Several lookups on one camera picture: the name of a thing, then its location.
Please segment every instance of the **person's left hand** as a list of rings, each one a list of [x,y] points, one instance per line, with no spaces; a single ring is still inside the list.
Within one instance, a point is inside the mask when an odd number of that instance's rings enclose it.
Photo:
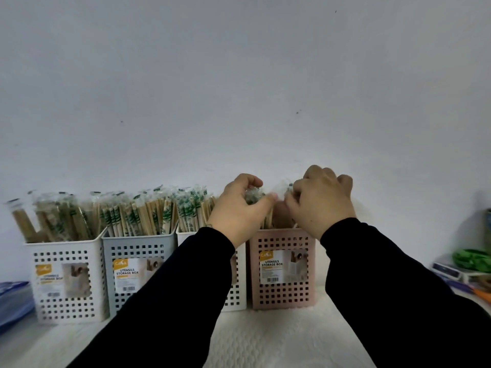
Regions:
[[[256,204],[247,205],[246,189],[262,185],[263,181],[256,176],[240,174],[225,187],[206,225],[224,234],[235,248],[249,240],[278,200],[276,193],[269,193]]]

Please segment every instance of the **textured tablecloth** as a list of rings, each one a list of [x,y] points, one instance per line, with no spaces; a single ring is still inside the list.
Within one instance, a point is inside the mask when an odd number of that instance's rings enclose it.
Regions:
[[[309,308],[221,313],[205,366],[374,367],[325,291],[317,292]],[[42,326],[30,315],[0,336],[0,365],[65,367],[106,323]]]

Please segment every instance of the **person's right arm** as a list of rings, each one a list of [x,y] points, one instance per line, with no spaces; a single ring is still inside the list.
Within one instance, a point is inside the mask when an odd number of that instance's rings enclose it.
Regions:
[[[378,368],[475,365],[491,346],[490,316],[359,222],[352,183],[312,166],[285,199],[295,221],[326,249],[326,292],[340,313]]]

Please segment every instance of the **person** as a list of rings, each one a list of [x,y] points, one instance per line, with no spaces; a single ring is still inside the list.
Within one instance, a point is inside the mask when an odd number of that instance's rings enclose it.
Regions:
[[[208,227],[177,248],[70,367],[86,368],[94,357],[129,361],[132,354],[156,353],[165,366],[202,366],[230,289],[230,258],[278,199],[271,193],[247,205],[246,189],[262,184],[249,174],[229,183]],[[489,365],[491,317],[455,295],[376,228],[361,223],[350,199],[352,186],[351,177],[336,177],[331,169],[313,165],[284,203],[298,225],[326,249],[326,292],[375,365]],[[201,280],[206,286],[199,286]],[[148,325],[160,335],[141,338]]]

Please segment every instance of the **gray storage box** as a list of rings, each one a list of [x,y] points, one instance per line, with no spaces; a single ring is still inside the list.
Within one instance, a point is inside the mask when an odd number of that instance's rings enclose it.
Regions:
[[[102,238],[111,318],[177,248],[169,235]]]

